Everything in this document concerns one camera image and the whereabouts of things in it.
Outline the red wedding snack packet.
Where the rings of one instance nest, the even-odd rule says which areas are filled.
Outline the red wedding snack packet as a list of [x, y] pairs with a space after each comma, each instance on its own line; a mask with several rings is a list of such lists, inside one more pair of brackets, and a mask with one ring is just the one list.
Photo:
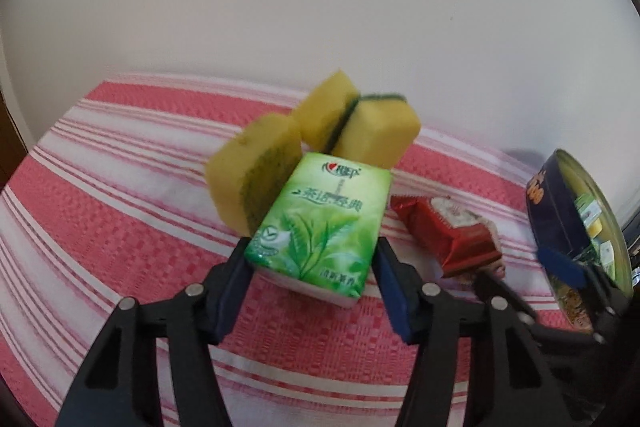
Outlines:
[[438, 262], [444, 279], [506, 276], [495, 223], [442, 196], [394, 195], [392, 208], [408, 232]]

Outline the round butter cookie tin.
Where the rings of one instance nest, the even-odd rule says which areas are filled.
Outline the round butter cookie tin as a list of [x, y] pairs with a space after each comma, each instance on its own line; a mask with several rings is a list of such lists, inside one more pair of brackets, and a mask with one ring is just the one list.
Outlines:
[[597, 265], [622, 293], [632, 294], [627, 245], [613, 210], [587, 170], [558, 148], [526, 187], [537, 251]]

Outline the small green tissue pack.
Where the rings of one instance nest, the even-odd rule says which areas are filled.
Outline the small green tissue pack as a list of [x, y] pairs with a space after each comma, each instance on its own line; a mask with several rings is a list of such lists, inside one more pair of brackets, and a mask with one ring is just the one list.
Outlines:
[[271, 282], [342, 308], [363, 294], [390, 170], [307, 153], [244, 251]]

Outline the yellow sponge green top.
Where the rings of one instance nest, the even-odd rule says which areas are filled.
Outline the yellow sponge green top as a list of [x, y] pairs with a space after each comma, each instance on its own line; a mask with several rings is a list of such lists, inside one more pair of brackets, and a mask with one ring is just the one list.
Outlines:
[[357, 98], [335, 132], [329, 153], [373, 167], [392, 169], [421, 130], [421, 121], [397, 93]]

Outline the worn yellow sponge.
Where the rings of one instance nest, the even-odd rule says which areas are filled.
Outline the worn yellow sponge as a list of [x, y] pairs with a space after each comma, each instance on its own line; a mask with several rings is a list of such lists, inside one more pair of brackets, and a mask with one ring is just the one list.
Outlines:
[[205, 180], [219, 218], [253, 235], [302, 158], [302, 138], [290, 116], [267, 114], [248, 124], [209, 158]]

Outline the red white striped tablecloth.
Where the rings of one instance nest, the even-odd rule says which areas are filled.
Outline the red white striped tablecloth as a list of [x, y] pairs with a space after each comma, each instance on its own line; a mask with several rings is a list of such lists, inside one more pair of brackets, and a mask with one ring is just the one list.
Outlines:
[[[118, 75], [43, 135], [1, 194], [1, 374], [50, 426], [120, 299], [163, 300], [238, 239], [203, 170], [255, 118], [302, 94], [245, 81]], [[375, 283], [344, 309], [256, 277], [210, 351], [238, 426], [390, 426], [416, 351]]]

